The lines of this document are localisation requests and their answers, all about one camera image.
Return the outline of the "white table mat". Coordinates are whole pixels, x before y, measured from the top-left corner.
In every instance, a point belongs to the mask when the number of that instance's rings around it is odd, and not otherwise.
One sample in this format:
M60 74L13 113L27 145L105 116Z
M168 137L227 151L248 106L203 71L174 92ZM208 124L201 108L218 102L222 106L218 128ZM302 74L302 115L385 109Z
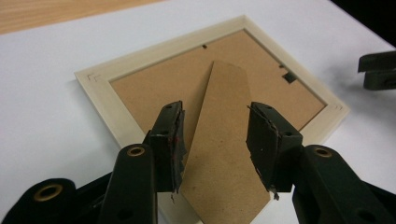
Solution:
M328 146L396 193L396 91L367 91L357 71L386 41L329 0L171 0L0 34L0 221L37 182L84 185L112 169L117 143L77 71L242 15L349 106Z

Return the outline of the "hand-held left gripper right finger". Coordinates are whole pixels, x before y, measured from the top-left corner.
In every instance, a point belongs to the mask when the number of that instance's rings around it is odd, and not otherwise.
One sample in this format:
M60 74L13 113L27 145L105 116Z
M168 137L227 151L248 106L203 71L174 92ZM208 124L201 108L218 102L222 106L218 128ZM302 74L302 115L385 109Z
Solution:
M265 188L292 192L300 224L396 224L396 195L362 181L342 156L303 136L273 107L249 107L247 148Z

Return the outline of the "wooden picture frame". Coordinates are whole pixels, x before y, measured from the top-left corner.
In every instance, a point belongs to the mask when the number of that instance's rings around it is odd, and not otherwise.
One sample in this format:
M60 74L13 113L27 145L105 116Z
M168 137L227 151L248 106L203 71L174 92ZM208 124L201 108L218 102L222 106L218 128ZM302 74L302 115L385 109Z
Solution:
M306 145L323 143L349 111L246 16L76 77L121 147L141 142L164 105L183 103L183 186L158 199L171 224L250 224L269 203L245 145L251 102L274 107Z

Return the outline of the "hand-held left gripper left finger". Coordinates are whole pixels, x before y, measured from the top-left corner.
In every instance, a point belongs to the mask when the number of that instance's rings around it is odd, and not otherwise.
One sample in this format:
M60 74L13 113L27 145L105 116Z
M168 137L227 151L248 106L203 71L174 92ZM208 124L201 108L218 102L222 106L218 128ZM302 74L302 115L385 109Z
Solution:
M177 192L182 183L185 110L165 105L141 144L118 154L98 224L157 224L158 194Z

